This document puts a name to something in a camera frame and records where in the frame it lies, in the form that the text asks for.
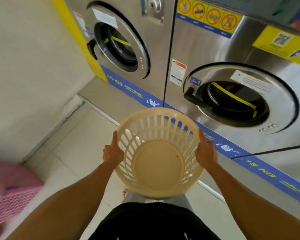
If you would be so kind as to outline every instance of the basket bottom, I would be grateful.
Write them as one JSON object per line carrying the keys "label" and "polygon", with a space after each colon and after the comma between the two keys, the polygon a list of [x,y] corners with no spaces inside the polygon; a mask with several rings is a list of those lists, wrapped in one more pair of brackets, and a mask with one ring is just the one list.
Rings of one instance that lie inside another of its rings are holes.
{"label": "basket bottom", "polygon": [[170,141],[146,141],[133,154],[132,173],[142,188],[165,190],[178,186],[184,167],[183,154]]}

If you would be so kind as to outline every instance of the blue sticker with number 1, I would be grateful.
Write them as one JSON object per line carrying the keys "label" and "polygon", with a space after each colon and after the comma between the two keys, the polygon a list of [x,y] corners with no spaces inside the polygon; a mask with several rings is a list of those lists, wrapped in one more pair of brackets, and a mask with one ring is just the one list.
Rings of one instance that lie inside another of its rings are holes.
{"label": "blue sticker with number 1", "polygon": [[191,80],[190,80],[190,83],[193,85],[193,86],[196,86],[196,87],[198,87],[198,86],[200,86],[200,84],[201,84],[201,81],[199,80],[199,79],[196,79],[195,77],[191,77]]}

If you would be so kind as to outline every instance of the beige plastic basket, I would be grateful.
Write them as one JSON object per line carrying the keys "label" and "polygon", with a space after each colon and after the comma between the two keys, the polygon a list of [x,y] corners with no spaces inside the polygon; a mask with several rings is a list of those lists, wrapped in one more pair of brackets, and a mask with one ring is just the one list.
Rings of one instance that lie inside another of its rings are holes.
{"label": "beige plastic basket", "polygon": [[134,113],[117,129],[124,151],[117,175],[128,189],[147,198],[185,193],[203,172],[194,154],[198,129],[174,109],[156,107]]}

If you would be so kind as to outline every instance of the washing machine door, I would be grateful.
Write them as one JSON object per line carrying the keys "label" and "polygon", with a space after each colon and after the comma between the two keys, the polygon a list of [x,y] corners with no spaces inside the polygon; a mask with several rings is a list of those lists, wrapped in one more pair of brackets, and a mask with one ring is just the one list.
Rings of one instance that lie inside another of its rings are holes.
{"label": "washing machine door", "polygon": [[95,39],[87,46],[99,64],[129,80],[143,79],[150,72],[150,60],[140,35],[116,9],[91,3],[85,21]]}
{"label": "washing machine door", "polygon": [[240,63],[195,69],[184,82],[184,98],[224,126],[257,128],[263,134],[288,128],[299,113],[297,97],[284,81]]}

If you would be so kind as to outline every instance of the person's left hand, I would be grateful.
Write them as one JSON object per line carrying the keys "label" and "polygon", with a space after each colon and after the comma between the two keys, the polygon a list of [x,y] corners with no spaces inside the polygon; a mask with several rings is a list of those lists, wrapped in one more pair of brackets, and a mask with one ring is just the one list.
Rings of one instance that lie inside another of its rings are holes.
{"label": "person's left hand", "polygon": [[102,160],[117,167],[120,162],[123,161],[124,152],[118,146],[118,135],[117,131],[113,132],[111,145],[105,145],[103,149]]}

